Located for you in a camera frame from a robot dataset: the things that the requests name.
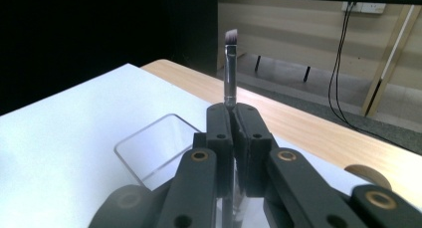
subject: brush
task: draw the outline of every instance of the brush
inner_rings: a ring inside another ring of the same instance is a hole
[[[224,64],[224,105],[232,109],[236,105],[237,29],[226,32]]]

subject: floor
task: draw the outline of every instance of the floor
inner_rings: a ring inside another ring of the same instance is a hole
[[[238,59],[238,86],[252,90],[282,103],[322,116],[342,125],[328,103],[328,86],[332,71],[311,68],[304,82],[307,66],[262,57],[258,71],[258,56],[244,54]],[[223,70],[217,77],[223,78]],[[422,154],[422,91],[388,86],[373,117],[360,114],[370,87],[370,80],[342,75],[338,77],[338,103],[353,125],[375,132],[386,141]],[[336,106],[335,84],[331,86],[331,104]]]

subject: power cord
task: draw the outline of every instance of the power cord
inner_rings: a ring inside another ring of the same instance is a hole
[[[387,141],[387,142],[389,142],[391,144],[394,144],[394,145],[396,145],[398,147],[401,147],[401,148],[406,149],[408,151],[414,152],[414,151],[412,151],[412,150],[410,150],[410,149],[408,149],[408,148],[406,148],[406,147],[398,144],[397,142],[394,142],[394,141],[392,141],[392,140],[390,140],[390,139],[388,139],[388,138],[386,138],[384,136],[381,136],[381,135],[376,134],[376,133],[374,133],[372,131],[362,129],[360,127],[357,127],[357,126],[351,124],[347,120],[347,118],[345,117],[344,113],[341,110],[341,107],[340,107],[340,104],[339,104],[339,101],[338,101],[338,71],[339,71],[339,68],[340,68],[342,46],[344,44],[344,38],[345,38],[345,34],[347,32],[348,19],[350,17],[351,10],[353,9],[353,7],[354,7],[355,4],[356,4],[355,2],[348,2],[347,8],[346,8],[346,10],[344,12],[344,19],[343,19],[343,25],[342,25],[340,42],[339,42],[338,50],[337,50],[337,57],[335,59],[334,69],[332,71],[331,79],[329,80],[329,86],[328,86],[328,103],[329,103],[329,107],[331,108],[331,110],[335,114],[335,116],[337,116],[341,121],[343,121],[344,123],[346,123],[352,129],[354,129],[356,131],[359,131],[359,132],[364,132],[364,133],[371,134],[371,135],[376,136],[376,137],[378,137],[378,138],[380,138],[380,139],[382,139],[384,141]],[[332,85],[332,79],[334,78],[334,74],[335,74],[335,101],[336,101],[336,104],[337,104],[337,107],[338,107],[339,114],[334,110],[334,108],[333,108],[333,106],[331,104],[331,85]]]

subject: table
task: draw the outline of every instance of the table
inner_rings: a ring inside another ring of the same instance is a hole
[[[222,81],[159,60],[124,65],[0,116],[0,227],[87,227],[114,190],[135,183],[114,147],[165,114],[205,131],[205,111],[222,102],[222,89]],[[254,93],[238,95],[260,111],[279,146],[302,151],[334,188],[349,193],[365,183],[338,166],[368,164],[421,207],[420,179],[405,170],[418,169],[419,156]],[[246,227],[262,227],[251,213],[257,223]]]
[[[217,79],[165,60],[142,68],[211,104],[222,101],[223,83]],[[421,156],[240,88],[238,102],[257,108],[274,135],[341,168],[369,166],[388,179],[393,191],[422,208]]]

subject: wooden desk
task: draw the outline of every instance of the wooden desk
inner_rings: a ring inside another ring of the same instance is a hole
[[[142,67],[209,103],[223,102],[223,82],[166,60]],[[422,156],[317,116],[238,88],[238,102],[260,111],[270,132],[318,157],[345,168],[362,164],[381,172],[393,190],[422,209]]]

